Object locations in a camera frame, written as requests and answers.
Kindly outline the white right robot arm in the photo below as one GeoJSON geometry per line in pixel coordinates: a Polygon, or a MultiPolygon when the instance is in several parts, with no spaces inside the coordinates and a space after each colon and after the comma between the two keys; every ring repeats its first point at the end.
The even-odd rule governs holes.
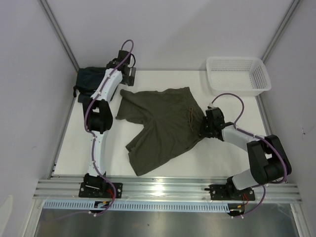
{"type": "Polygon", "coordinates": [[[225,122],[218,107],[208,107],[202,119],[200,136],[215,138],[233,144],[248,154],[249,169],[227,179],[226,195],[237,199],[243,190],[268,183],[284,182],[291,174],[292,167],[275,135],[261,137],[238,128],[232,122],[225,122]]]}

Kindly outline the olive green shorts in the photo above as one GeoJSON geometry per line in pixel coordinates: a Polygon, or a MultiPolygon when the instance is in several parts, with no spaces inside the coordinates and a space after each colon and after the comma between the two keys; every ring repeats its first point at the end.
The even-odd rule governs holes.
{"type": "Polygon", "coordinates": [[[202,140],[199,133],[204,113],[189,87],[139,92],[122,89],[120,95],[116,119],[143,126],[126,145],[137,176],[188,152],[202,140]]]}

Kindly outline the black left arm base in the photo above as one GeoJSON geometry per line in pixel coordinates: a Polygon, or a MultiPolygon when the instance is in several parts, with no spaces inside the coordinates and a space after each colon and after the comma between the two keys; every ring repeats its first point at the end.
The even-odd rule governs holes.
{"type": "Polygon", "coordinates": [[[83,177],[80,184],[80,198],[121,198],[123,183],[113,183],[112,185],[100,176],[91,176],[88,173],[83,177]]]}

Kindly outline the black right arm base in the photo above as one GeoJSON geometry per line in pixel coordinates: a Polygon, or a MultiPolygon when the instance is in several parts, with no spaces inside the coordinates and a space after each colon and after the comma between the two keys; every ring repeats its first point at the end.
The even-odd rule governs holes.
{"type": "Polygon", "coordinates": [[[229,177],[226,184],[211,184],[207,188],[204,188],[210,194],[211,200],[245,200],[254,201],[255,193],[248,187],[243,190],[238,190],[233,184],[233,177],[229,177]]]}

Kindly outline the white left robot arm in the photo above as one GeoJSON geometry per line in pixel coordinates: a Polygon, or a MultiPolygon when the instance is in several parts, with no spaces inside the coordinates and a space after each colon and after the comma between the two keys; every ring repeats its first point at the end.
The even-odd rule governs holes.
{"type": "Polygon", "coordinates": [[[133,86],[136,74],[135,56],[126,50],[119,50],[118,57],[110,61],[104,77],[89,99],[83,101],[84,129],[91,134],[91,161],[87,174],[93,177],[105,175],[104,162],[106,139],[113,125],[113,115],[109,102],[119,84],[133,86]]]}

